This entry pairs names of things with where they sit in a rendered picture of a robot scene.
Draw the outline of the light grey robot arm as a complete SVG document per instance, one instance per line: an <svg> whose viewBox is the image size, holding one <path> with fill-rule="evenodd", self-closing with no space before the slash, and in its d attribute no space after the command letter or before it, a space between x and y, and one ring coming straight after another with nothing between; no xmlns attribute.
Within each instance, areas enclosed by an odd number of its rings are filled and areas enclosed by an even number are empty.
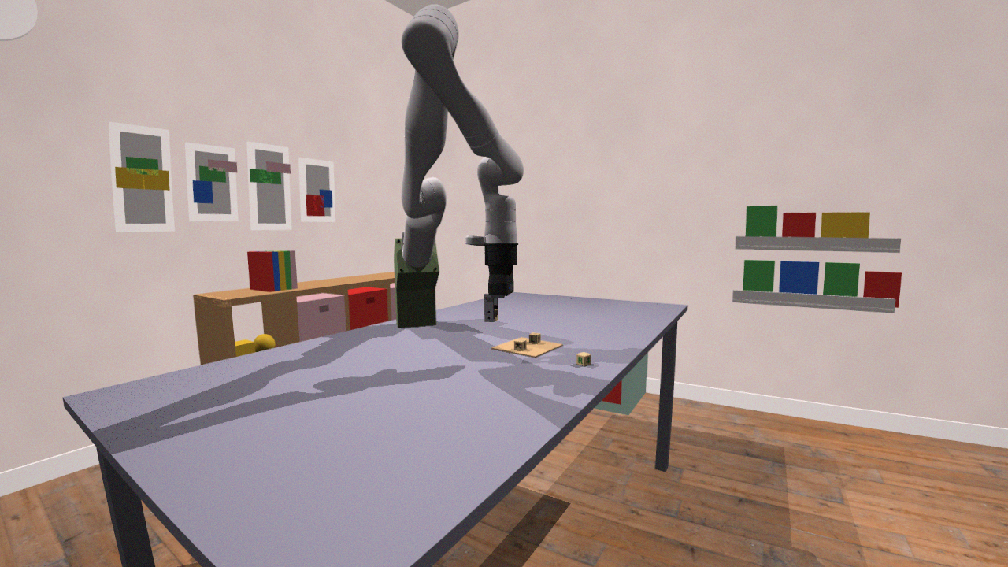
<svg viewBox="0 0 1008 567"><path fill-rule="evenodd" d="M401 251L413 268L424 268L431 261L446 208L447 195L438 177L424 177L443 152L449 113L469 149L484 157L476 174L486 222L516 222L515 198L502 196L499 186L520 182L524 166L500 136L488 110L458 75L454 63L457 44L456 18L442 5L419 10L401 35L403 53L415 68L406 107L406 164L401 184L401 203L406 211Z"/></svg>

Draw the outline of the tan square mat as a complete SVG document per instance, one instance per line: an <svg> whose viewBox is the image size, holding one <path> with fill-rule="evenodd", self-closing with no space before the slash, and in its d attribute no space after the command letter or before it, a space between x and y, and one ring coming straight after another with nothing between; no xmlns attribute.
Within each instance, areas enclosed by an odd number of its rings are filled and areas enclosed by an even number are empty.
<svg viewBox="0 0 1008 567"><path fill-rule="evenodd" d="M528 356L529 358L538 358L540 355L543 355L544 353L547 353L547 352L550 352L550 351L552 351L554 349L559 348L559 346L564 346L564 344L551 343L551 342L542 341L542 340L541 340L540 343L537 343L537 344L529 343L529 339L523 338L523 337L520 337L518 339L526 339L527 340L527 349L526 350L523 350L523 351L514 350L514 340L516 340L516 339L514 339L512 341L509 341L507 343L502 343L499 346L494 346L494 347L492 347L492 349L493 350L505 351L505 352L509 352L509 353L517 353L519 355Z"/></svg>

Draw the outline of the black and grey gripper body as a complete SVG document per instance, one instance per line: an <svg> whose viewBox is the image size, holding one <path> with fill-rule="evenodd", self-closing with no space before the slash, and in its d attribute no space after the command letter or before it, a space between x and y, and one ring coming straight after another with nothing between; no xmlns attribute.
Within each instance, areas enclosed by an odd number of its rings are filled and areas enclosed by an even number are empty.
<svg viewBox="0 0 1008 567"><path fill-rule="evenodd" d="M517 265L518 245L515 221L488 221L484 236L467 235L465 244L485 246L489 295L508 295L514 292L513 266Z"/></svg>

